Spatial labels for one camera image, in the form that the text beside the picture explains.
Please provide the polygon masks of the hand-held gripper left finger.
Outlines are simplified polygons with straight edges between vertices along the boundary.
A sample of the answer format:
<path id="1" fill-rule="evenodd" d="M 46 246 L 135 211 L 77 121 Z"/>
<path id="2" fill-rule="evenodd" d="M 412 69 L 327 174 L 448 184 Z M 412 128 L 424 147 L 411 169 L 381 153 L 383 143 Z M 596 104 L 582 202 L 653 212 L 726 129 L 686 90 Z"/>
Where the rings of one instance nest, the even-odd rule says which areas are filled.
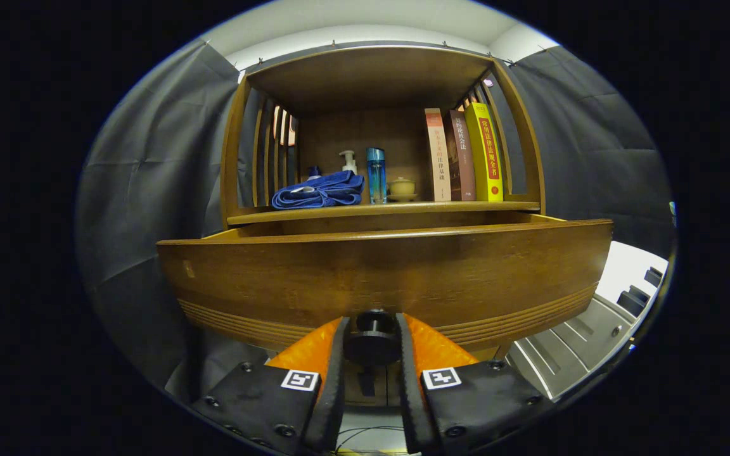
<path id="1" fill-rule="evenodd" d="M 344 409 L 339 317 L 266 363 L 241 362 L 192 404 L 204 418 L 256 450 L 322 455 L 336 445 Z"/>

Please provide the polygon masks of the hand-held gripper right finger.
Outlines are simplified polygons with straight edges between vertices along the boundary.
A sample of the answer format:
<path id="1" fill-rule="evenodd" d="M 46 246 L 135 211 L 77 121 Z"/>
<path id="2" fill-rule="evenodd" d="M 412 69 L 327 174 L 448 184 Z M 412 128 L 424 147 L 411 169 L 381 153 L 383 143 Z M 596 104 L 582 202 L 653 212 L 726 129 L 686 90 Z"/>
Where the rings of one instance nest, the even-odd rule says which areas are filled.
<path id="1" fill-rule="evenodd" d="M 417 318 L 398 313 L 400 404 L 407 450 L 484 455 L 553 412 L 505 360 L 478 361 Z"/>

